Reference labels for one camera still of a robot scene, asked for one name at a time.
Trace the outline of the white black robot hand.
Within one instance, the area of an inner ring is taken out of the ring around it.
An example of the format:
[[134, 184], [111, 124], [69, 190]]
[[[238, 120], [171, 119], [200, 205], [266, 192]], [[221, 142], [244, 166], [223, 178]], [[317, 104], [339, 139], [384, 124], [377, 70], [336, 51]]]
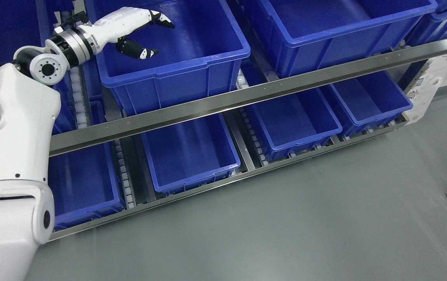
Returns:
[[81, 25], [91, 36], [94, 54], [100, 53], [108, 43], [114, 43], [116, 50], [133, 59], [149, 59], [158, 54], [156, 49], [148, 49], [141, 44], [127, 39], [127, 36], [148, 24], [166, 28], [175, 28], [172, 21], [160, 11], [136, 7], [122, 7], [108, 14], [94, 24]]

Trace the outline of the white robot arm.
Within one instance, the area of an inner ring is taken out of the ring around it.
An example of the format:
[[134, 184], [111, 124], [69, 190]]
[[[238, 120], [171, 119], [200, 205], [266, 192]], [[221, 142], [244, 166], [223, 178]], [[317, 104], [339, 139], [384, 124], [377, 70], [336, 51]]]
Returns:
[[44, 47], [24, 46], [0, 64], [0, 281], [25, 279], [49, 241], [55, 204], [47, 183], [61, 100], [53, 86], [97, 53], [84, 11], [62, 21]]

